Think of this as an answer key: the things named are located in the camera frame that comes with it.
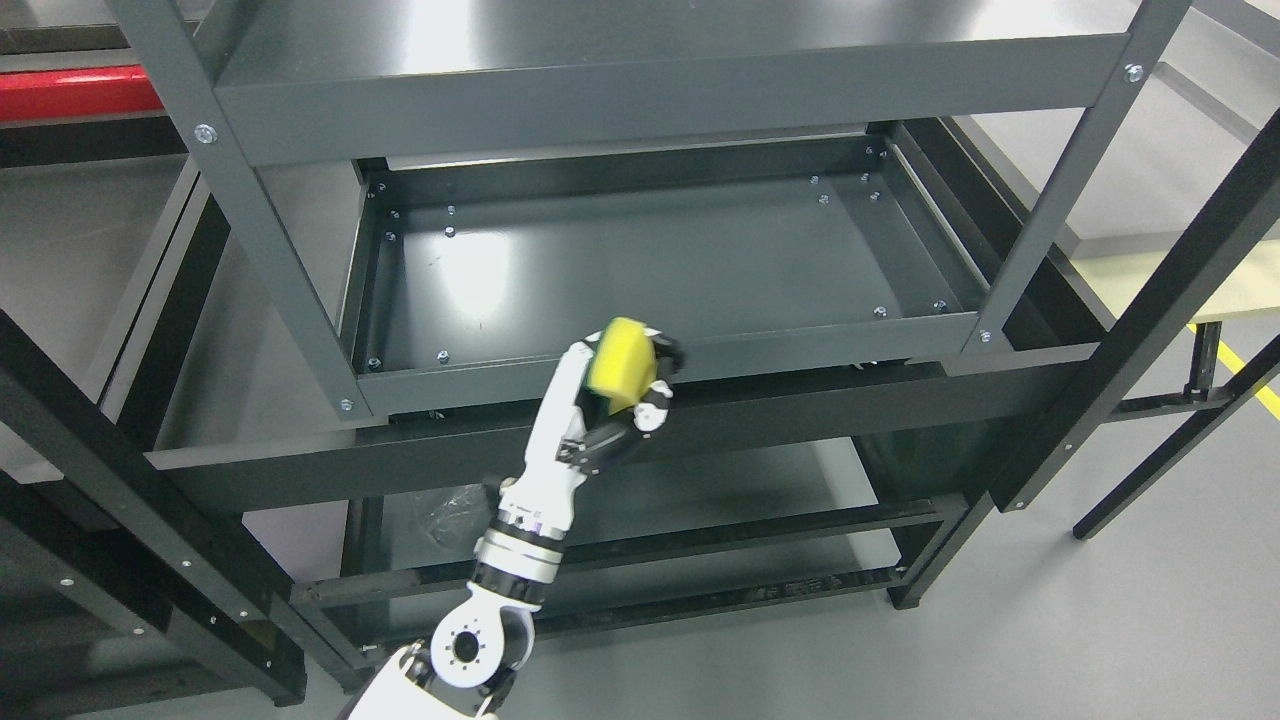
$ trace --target robotic hand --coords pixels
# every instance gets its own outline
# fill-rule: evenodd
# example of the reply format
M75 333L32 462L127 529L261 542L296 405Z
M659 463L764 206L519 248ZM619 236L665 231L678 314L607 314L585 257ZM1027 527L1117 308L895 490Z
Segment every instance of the robotic hand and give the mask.
M532 614L563 559L573 491L663 425L668 378L682 365L673 340L627 318L570 346L538 409L525 471L502 483L498 516L476 541L471 597L444 616L430 643L394 652L342 717L497 720L532 651ZM443 696L458 693L436 683L475 688L479 705L456 710Z

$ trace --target black joint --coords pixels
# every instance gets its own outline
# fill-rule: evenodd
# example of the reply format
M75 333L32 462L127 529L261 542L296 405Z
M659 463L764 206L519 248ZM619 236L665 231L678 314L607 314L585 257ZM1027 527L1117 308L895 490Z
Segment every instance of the black joint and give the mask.
M649 340L653 342L653 352L658 357L659 365L663 359L667 359L672 373L678 373L685 368L685 351L680 347L680 342L662 333Z
M554 539L547 536L540 536L538 533L517 528L516 525L509 525L498 519L494 519L492 523L489 523L489 528L504 536L509 536L516 539L522 539L529 544L536 544L538 547L550 550L553 552L564 552L563 539Z
M520 575L512 575L484 562L476 562L471 582L502 597L530 605L541 605L547 600L548 585Z

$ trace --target metal beam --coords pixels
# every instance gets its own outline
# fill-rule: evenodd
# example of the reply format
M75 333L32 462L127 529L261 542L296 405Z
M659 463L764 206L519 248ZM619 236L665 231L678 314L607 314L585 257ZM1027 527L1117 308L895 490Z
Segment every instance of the metal beam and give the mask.
M1002 511L1025 507L1093 434L1280 217L1280 111L1192 220L1070 386L1007 459L992 459Z
M1174 434L1160 443L1133 473L1112 489L1075 528L1071 529L1079 539L1089 539L1115 520L1125 507L1147 492L1156 480L1171 470L1179 460L1196 448L1204 438L1235 414L1249 400L1266 387L1280 372L1280 336L1276 336L1243 370L1226 383L1231 401L1222 407L1201 410L1179 427Z
M1129 24L1129 42L1111 68L1110 79L1097 101L1080 115L1018 242L992 282L966 350L982 346L983 332L1004 328L1189 6L1190 0L1144 0L1138 8Z
M202 54L169 0L109 0L108 5L142 59L174 124L180 128L192 158L219 199L244 252L259 273L270 278L266 288L271 302L329 396L334 413L343 419L370 416L356 386L356 374L306 266L214 97L209 74L216 70L210 64L212 54L207 58ZM243 5L244 12L251 14L253 8ZM234 19L238 15L228 10L225 17ZM230 32L225 23L218 27ZM210 45L215 46L221 46L221 42ZM202 128L198 138L197 127Z
M248 530L202 515L3 310L0 397L0 421L225 616L271 620L339 682L358 684L289 607L292 580Z
M591 610L538 618L534 628L540 638L573 635L588 632L617 630L669 623L699 615L733 612L769 607L800 600L817 600L851 592L887 589L902 584L902 573L897 568L874 568L852 570L813 578L797 578L782 583L767 583L745 588L643 602L608 610Z
M105 547L4 471L0 551L119 634L159 634L228 682L282 705L302 702L306 671L297 646L268 650L206 598L178 589L169 570L143 577L152 569L140 547Z
M595 542L566 550L562 571L621 568L788 541L942 523L956 515L950 498L915 500ZM340 607L454 589L471 575L474 566L475 562L466 560L317 580L294 585L291 600L296 606Z
M948 377L927 363L681 384L669 432L632 461L1041 413L1074 368ZM471 407L445 420L148 457L192 502L218 514L456 487L518 469L536 409L534 401Z

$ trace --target red beam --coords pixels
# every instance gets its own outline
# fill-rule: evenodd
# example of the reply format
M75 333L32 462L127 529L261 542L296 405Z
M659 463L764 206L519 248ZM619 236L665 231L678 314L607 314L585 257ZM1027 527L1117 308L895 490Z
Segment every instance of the red beam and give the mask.
M0 122L161 109L142 65L0 73Z

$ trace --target dark gray shelf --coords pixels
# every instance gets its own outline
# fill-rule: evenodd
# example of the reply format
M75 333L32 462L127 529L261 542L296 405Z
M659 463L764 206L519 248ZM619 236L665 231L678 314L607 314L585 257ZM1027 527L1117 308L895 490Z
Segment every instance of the dark gray shelf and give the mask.
M882 147L379 174L353 282L355 363L379 360L361 389L380 414L538 397L566 345L616 315L680 338L682 380L959 352L983 288Z
M1052 0L276 0L215 90L252 164L1078 108L1130 17Z

